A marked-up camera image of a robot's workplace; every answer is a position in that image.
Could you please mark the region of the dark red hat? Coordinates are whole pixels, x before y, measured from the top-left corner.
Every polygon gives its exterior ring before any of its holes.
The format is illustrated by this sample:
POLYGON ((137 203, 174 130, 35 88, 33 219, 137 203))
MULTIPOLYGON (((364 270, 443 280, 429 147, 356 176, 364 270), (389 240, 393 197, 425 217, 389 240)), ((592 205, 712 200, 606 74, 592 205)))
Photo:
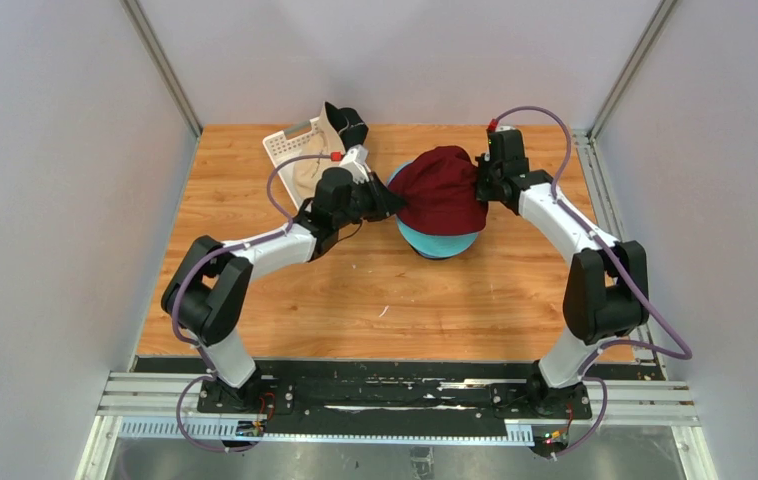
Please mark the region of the dark red hat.
POLYGON ((459 146, 439 146, 420 154, 388 183, 389 190, 405 202, 398 219, 433 236, 484 230, 488 204, 476 198, 477 176, 477 166, 459 146))

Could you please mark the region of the teal hat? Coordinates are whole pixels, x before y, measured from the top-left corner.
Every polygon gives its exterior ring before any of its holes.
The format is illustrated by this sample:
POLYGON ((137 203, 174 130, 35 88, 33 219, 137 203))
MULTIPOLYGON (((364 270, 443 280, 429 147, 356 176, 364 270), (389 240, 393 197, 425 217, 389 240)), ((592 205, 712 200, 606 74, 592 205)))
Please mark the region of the teal hat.
MULTIPOLYGON (((399 167, 389 178, 393 176, 404 166, 399 167)), ((396 223, 403 238, 415 251, 421 251, 437 256, 456 256, 472 246, 477 239, 478 233, 460 235, 460 236, 433 236, 426 235, 413 230, 398 219, 396 214, 396 223)))

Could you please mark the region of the beige bucket hat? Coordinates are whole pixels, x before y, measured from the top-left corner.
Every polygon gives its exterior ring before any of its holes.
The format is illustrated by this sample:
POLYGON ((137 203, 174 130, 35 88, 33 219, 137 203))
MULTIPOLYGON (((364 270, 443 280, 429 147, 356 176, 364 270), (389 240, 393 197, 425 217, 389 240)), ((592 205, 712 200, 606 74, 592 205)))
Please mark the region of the beige bucket hat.
POLYGON ((319 158, 319 155, 345 151, 339 130, 346 125, 347 121, 340 116, 339 109, 325 102, 318 116, 316 133, 310 137, 300 152, 302 156, 316 154, 316 157, 293 164, 294 185, 302 199, 314 196, 316 184, 323 172, 334 165, 332 160, 319 158))

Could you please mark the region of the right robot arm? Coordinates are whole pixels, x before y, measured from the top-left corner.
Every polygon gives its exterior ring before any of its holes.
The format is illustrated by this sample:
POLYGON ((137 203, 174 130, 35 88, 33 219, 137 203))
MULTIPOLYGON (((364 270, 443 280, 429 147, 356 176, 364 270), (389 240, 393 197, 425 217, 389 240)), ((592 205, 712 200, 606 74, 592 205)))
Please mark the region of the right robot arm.
POLYGON ((606 342, 645 324, 647 255, 636 241, 621 242, 576 209, 544 170, 532 170, 521 132, 491 127, 488 150, 476 159, 476 197, 499 202, 531 223, 556 248, 569 272, 562 312, 565 328, 533 366, 526 400, 537 415, 564 407, 606 342))

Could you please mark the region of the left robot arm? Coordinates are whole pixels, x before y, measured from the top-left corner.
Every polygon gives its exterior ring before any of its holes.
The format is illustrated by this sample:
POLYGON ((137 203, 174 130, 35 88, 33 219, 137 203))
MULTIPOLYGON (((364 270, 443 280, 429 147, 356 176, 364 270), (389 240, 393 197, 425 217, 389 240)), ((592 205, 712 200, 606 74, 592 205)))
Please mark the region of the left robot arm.
POLYGON ((225 384, 222 397, 234 411, 251 412, 261 400, 261 386, 252 379, 255 361, 237 330, 251 283, 321 258, 339 242, 343 227, 385 220, 405 204, 376 174, 356 179, 332 167, 282 227, 232 242, 204 235, 191 244, 161 307, 177 336, 197 349, 213 378, 225 384))

